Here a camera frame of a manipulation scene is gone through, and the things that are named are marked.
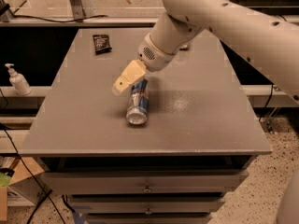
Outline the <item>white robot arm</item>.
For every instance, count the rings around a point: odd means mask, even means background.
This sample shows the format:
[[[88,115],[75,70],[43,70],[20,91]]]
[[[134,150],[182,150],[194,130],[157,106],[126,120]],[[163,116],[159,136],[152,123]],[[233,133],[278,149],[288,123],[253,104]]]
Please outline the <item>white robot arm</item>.
[[[165,13],[155,23],[113,85],[117,95],[148,71],[167,67],[179,49],[208,30],[243,60],[299,99],[299,27],[228,0],[163,0]]]

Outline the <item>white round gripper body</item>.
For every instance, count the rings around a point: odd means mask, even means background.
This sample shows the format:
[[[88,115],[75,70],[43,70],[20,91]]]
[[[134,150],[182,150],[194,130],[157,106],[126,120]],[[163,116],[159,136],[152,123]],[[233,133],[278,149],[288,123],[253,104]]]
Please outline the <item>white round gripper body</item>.
[[[146,35],[138,48],[138,57],[150,72],[163,70],[173,60],[173,54],[167,54],[158,49],[150,35]]]

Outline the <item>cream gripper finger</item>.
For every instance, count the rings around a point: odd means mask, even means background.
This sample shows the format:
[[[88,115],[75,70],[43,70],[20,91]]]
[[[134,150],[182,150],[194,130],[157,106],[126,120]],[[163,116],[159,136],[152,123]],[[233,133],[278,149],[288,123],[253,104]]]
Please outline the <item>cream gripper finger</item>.
[[[146,65],[140,60],[132,60],[113,84],[112,92],[115,95],[122,94],[129,87],[136,84],[136,82],[142,80],[146,73]]]

